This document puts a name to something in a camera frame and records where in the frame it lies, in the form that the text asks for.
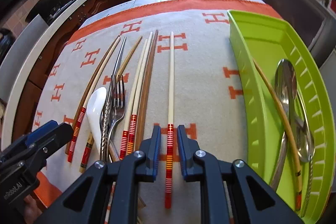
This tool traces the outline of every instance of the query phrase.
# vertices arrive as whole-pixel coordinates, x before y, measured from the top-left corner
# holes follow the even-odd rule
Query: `white ceramic spoon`
[[[86,116],[89,121],[91,133],[93,135],[93,139],[98,151],[100,150],[100,142],[101,142],[100,114],[104,107],[106,96],[107,96],[106,88],[104,87],[98,88],[90,96],[86,108]]]

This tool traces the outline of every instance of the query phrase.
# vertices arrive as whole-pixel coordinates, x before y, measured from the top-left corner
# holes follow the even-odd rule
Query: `tiled wall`
[[[2,28],[12,31],[15,37],[18,37],[23,29],[28,25],[25,21],[26,16],[39,0],[21,0],[6,15]]]

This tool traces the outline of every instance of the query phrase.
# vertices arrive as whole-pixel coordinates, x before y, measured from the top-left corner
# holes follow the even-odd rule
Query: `table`
[[[153,124],[162,128],[159,174],[154,184],[140,185],[146,207],[139,212],[145,223],[199,223],[200,195],[198,183],[186,184],[180,175],[175,145],[173,166],[172,209],[164,209],[165,153],[168,113],[168,68],[170,31],[175,34],[175,107],[174,125],[184,124],[187,134],[197,139],[202,149],[218,159],[247,159],[245,106],[236,60],[229,41],[230,26],[226,10],[249,10],[277,16],[261,0],[134,0],[103,11],[88,19],[68,41],[43,89],[34,119],[33,130],[54,119],[73,122],[78,103],[95,65],[99,63],[116,35],[127,36],[124,56],[139,35],[144,39],[159,29],[144,138],[151,136]],[[125,71],[126,100],[141,45]],[[108,87],[117,50],[107,63],[96,89]],[[118,126],[114,142],[120,147],[123,123]],[[64,191],[79,175],[79,166],[89,134],[83,119],[72,163],[68,163],[64,147],[48,159],[42,175],[48,185]],[[93,148],[88,166],[98,159]],[[45,185],[38,189],[41,199],[51,202]]]

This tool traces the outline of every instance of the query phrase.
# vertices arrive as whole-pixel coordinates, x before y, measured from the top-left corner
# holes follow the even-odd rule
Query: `kitchen counter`
[[[39,58],[42,50],[47,45],[51,37],[55,34],[55,32],[60,28],[60,26],[68,19],[68,17],[76,11],[85,1],[87,0],[76,0],[73,2],[50,26],[49,28],[42,34],[39,40],[36,42],[35,46],[29,53],[26,58],[20,72],[17,75],[16,81],[14,82],[8,105],[6,108],[6,113],[3,121],[3,132],[12,132],[14,119],[16,115],[16,109],[18,106],[18,102],[20,100],[20,96],[24,85],[27,81],[29,73],[31,72],[36,60]],[[314,6],[317,6],[318,9],[322,10],[322,14],[325,16],[332,18],[335,20],[334,14],[328,9],[322,7],[317,0],[308,0]],[[11,143],[11,139],[6,137],[8,134],[4,134],[1,142],[1,148],[4,149]]]

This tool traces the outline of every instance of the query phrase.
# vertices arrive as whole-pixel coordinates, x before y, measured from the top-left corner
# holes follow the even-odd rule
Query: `triangular cutout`
[[[82,211],[92,181],[93,177],[86,178],[86,180],[84,180],[84,182],[64,201],[64,207],[75,212]]]
[[[258,211],[265,210],[275,205],[275,201],[267,192],[259,185],[258,182],[251,176],[246,177],[248,186],[250,187],[254,204]]]

